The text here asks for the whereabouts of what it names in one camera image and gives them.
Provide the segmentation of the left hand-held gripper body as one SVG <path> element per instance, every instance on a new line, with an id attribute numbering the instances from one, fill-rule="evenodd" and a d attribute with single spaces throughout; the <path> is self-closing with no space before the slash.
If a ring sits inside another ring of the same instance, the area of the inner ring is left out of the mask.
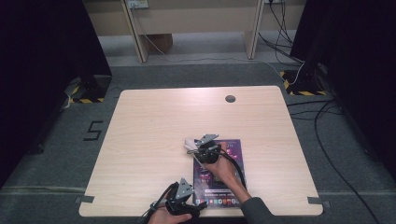
<path id="1" fill-rule="evenodd" d="M 193 194 L 193 187 L 182 177 L 179 182 L 171 185 L 166 195 L 165 207 L 173 216 L 195 213 L 195 206 L 187 204 L 187 200 Z"/>

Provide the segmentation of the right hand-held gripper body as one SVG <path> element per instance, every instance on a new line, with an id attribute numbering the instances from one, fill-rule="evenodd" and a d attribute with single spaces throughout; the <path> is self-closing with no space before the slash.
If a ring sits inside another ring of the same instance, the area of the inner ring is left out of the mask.
<path id="1" fill-rule="evenodd" d="M 215 142 L 218 137 L 217 134 L 205 134 L 201 139 L 194 141 L 197 146 L 194 156 L 198 162 L 213 164 L 218 160 L 221 151 L 221 146 Z"/>

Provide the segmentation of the beige textured cleaning cloth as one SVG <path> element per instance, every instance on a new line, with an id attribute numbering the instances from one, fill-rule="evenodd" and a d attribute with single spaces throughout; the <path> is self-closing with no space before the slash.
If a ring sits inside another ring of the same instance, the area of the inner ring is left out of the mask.
<path id="1" fill-rule="evenodd" d="M 198 146 L 196 146 L 195 141 L 192 138 L 185 139 L 184 148 L 186 148 L 187 151 L 198 150 Z"/>

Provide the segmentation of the colourful glossy magazine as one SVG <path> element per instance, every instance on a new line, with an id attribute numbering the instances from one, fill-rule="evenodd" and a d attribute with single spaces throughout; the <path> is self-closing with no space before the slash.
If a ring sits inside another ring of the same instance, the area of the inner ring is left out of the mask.
<path id="1" fill-rule="evenodd" d="M 243 153 L 241 141 L 239 139 L 225 139 L 227 144 L 225 152 L 226 157 L 231 160 L 235 168 L 235 174 L 246 185 L 245 169 L 243 161 Z M 208 209 L 225 209 L 238 207 L 240 202 L 236 199 L 233 193 L 216 178 L 210 171 L 203 167 L 203 163 L 193 155 L 193 202 L 195 205 L 206 202 Z"/>

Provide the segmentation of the person's left hand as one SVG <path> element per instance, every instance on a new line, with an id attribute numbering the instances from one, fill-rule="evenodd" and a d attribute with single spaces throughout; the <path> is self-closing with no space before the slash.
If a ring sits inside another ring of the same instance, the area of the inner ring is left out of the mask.
<path id="1" fill-rule="evenodd" d="M 191 214 L 173 216 L 165 207 L 161 207 L 150 217 L 148 224 L 180 224 L 190 219 L 192 219 Z"/>

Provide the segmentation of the person's right hand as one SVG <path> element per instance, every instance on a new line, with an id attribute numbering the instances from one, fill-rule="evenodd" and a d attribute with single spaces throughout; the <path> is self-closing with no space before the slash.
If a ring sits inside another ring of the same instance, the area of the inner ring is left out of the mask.
<path id="1" fill-rule="evenodd" d="M 241 181 L 236 177 L 233 164 L 224 156 L 219 156 L 215 163 L 205 163 L 204 167 L 229 189 L 235 189 L 237 186 L 241 186 Z"/>

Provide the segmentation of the hazard striped stand base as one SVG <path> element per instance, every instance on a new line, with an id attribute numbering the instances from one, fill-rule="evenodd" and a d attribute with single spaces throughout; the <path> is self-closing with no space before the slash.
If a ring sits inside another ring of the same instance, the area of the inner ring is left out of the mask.
<path id="1" fill-rule="evenodd" d="M 111 80 L 112 76 L 105 75 L 94 75 L 93 83 L 77 78 L 71 83 L 70 92 L 66 94 L 67 102 L 70 104 L 102 103 Z"/>
<path id="2" fill-rule="evenodd" d="M 326 94 L 316 75 L 299 75 L 297 70 L 284 70 L 280 72 L 280 76 L 289 95 L 314 96 Z"/>

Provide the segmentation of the brown cardboard box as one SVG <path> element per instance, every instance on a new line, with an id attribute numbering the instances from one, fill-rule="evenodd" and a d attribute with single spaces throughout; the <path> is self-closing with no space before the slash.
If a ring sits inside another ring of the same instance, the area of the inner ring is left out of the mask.
<path id="1" fill-rule="evenodd" d="M 150 51 L 166 53 L 173 46 L 171 34 L 148 35 L 148 48 Z"/>

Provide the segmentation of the black curtain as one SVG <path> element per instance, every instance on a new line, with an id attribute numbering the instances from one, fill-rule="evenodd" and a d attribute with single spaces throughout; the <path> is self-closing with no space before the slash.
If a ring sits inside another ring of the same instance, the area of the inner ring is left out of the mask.
<path id="1" fill-rule="evenodd" d="M 0 189 L 74 78 L 111 74 L 82 0 L 0 0 Z"/>
<path id="2" fill-rule="evenodd" d="M 359 136 L 396 179 L 396 0 L 306 0 L 292 54 L 328 68 Z"/>

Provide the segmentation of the white wall socket strip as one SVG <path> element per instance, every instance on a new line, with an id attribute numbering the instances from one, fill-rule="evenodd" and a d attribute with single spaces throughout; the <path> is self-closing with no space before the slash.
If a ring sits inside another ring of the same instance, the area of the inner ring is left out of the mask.
<path id="1" fill-rule="evenodd" d="M 131 9 L 148 8 L 148 0 L 126 0 L 127 5 Z"/>

